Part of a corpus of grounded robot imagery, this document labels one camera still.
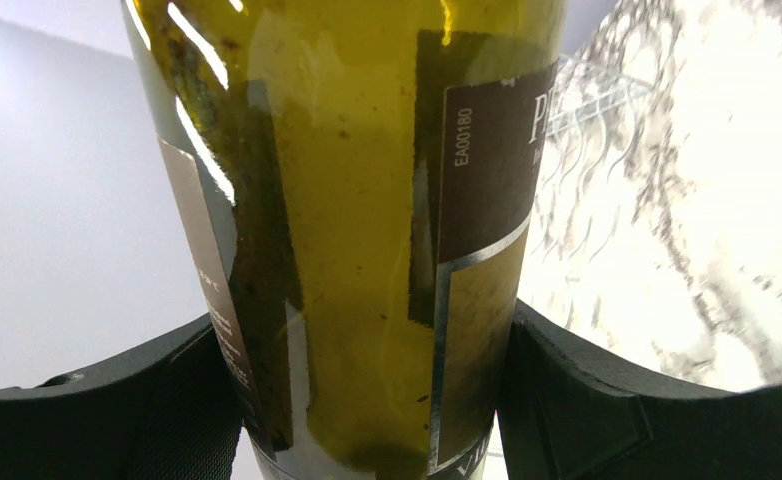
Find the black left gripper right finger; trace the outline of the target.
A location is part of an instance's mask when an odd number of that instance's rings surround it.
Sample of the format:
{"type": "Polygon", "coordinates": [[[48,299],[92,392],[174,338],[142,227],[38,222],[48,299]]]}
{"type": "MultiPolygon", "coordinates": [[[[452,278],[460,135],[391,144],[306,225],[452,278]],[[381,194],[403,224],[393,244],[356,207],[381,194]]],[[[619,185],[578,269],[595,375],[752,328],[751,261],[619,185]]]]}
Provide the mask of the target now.
{"type": "Polygon", "coordinates": [[[679,380],[524,303],[498,417],[512,479],[782,479],[782,384],[733,393],[679,380]]]}

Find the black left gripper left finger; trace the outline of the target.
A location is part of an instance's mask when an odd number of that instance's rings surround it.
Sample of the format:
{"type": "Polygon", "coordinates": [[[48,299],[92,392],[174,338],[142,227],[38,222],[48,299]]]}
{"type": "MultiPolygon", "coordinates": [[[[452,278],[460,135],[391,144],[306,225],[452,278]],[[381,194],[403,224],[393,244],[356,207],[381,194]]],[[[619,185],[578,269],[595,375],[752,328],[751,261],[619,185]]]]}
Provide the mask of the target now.
{"type": "Polygon", "coordinates": [[[227,479],[242,419],[207,317],[0,389],[0,479],[227,479]]]}

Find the green wine bottle white label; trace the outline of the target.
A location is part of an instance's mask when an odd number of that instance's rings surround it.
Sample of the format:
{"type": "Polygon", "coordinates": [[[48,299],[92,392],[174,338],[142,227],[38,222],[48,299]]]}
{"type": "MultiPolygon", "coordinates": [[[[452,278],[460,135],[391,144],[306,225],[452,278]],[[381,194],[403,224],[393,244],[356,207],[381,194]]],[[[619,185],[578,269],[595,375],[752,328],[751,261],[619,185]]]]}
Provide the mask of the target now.
{"type": "Polygon", "coordinates": [[[267,479],[479,479],[562,1],[125,1],[267,479]]]}

